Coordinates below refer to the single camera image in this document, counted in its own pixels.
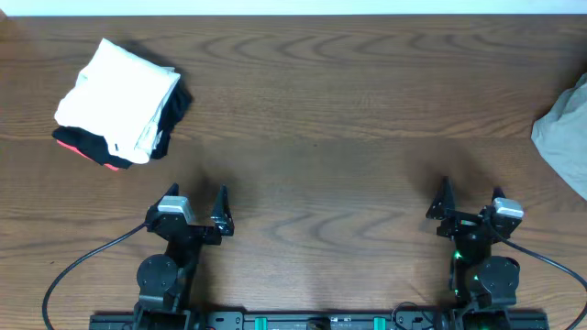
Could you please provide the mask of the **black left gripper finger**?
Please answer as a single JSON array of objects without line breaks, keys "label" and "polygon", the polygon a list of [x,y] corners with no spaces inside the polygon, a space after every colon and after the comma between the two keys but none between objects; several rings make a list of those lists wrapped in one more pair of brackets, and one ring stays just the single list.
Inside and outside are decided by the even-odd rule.
[{"label": "black left gripper finger", "polygon": [[228,202],[228,190],[226,185],[222,185],[213,206],[211,219],[215,223],[215,229],[221,236],[232,237],[235,226]]},{"label": "black left gripper finger", "polygon": [[173,183],[167,192],[159,199],[158,205],[170,206],[177,204],[177,198],[179,197],[179,184]]}]

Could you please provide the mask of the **khaki grey shorts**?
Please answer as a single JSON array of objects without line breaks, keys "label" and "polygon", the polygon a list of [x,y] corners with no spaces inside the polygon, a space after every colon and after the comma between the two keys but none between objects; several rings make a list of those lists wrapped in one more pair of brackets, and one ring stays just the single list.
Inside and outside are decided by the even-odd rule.
[{"label": "khaki grey shorts", "polygon": [[532,127],[542,159],[586,199],[586,74],[565,90]]}]

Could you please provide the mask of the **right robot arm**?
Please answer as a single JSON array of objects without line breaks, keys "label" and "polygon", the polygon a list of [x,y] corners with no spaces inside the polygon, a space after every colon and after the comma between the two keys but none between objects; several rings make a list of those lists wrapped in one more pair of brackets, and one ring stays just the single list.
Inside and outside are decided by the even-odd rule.
[{"label": "right robot arm", "polygon": [[434,316],[435,329],[510,329],[507,308],[516,304],[520,266],[495,256],[492,245],[511,236],[520,225],[521,204],[493,190],[492,203],[477,214],[459,211],[449,178],[444,177],[426,218],[438,220],[437,235],[455,244],[449,289],[456,304]]}]

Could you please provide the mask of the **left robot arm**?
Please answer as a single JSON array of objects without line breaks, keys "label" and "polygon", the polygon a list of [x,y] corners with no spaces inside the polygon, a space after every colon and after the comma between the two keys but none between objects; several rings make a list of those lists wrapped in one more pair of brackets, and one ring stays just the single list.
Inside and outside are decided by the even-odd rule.
[{"label": "left robot arm", "polygon": [[202,329],[202,313],[190,306],[192,284],[202,247],[218,246],[223,237],[234,235],[234,222],[227,187],[216,196],[212,225],[198,225],[187,197],[179,185],[170,189],[146,213],[148,232],[167,242],[164,253],[152,255],[139,265],[138,302],[134,308],[134,329]]}]

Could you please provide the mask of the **black folded garment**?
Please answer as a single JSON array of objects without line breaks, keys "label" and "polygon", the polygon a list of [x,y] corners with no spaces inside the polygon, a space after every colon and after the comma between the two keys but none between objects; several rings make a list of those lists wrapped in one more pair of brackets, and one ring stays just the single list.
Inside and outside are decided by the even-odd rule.
[{"label": "black folded garment", "polygon": [[[183,119],[193,97],[179,83],[174,87],[170,99],[162,108],[157,134],[161,135],[156,148],[150,154],[150,160],[159,160],[168,153],[171,133],[175,126]],[[51,134],[56,140],[79,149],[84,155],[93,159],[99,165],[109,163],[119,169],[128,169],[132,162],[118,156],[111,155],[107,149],[104,137],[94,135],[78,127],[59,126]]]}]

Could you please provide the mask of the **white folded garment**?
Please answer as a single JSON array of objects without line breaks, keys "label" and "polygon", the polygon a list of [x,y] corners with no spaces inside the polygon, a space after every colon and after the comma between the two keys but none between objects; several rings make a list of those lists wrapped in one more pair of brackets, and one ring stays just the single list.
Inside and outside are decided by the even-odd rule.
[{"label": "white folded garment", "polygon": [[136,164],[150,161],[161,140],[159,122],[181,74],[104,38],[54,118],[103,137],[110,155]]}]

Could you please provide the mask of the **red folded garment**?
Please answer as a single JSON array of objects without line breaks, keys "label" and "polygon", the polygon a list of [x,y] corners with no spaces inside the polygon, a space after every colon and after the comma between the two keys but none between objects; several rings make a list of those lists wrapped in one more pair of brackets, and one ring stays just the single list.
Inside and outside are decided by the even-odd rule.
[{"label": "red folded garment", "polygon": [[[93,159],[91,159],[91,158],[87,157],[86,155],[84,155],[84,154],[83,154],[83,153],[82,153],[82,152],[81,152],[79,149],[77,149],[76,147],[74,147],[74,146],[71,146],[71,145],[68,145],[68,144],[66,144],[66,143],[64,143],[64,142],[62,142],[62,141],[60,141],[60,140],[56,140],[56,141],[57,141],[57,143],[58,143],[59,145],[61,145],[62,147],[66,148],[66,149],[68,149],[68,150],[70,150],[70,151],[72,151],[72,152],[74,152],[74,153],[76,153],[76,154],[78,154],[78,155],[80,155],[80,156],[82,156],[82,157],[84,157],[85,159],[92,160],[92,161],[96,162],[95,160],[93,160]],[[106,167],[106,168],[110,169],[111,171],[119,171],[119,168],[118,168],[118,167],[115,167],[115,166],[113,166],[113,165],[111,165],[111,164],[109,164],[109,163],[102,164],[101,166],[103,166],[103,167]]]}]

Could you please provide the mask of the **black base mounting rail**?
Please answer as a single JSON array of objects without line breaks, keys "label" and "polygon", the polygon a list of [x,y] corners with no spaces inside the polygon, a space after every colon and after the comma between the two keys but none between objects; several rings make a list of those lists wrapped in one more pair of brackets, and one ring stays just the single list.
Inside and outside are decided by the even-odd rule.
[{"label": "black base mounting rail", "polygon": [[414,308],[389,313],[189,313],[98,314],[90,317],[90,330],[193,329],[193,330],[392,330],[392,329],[513,329],[548,330],[541,312],[473,313],[456,325],[447,314]]}]

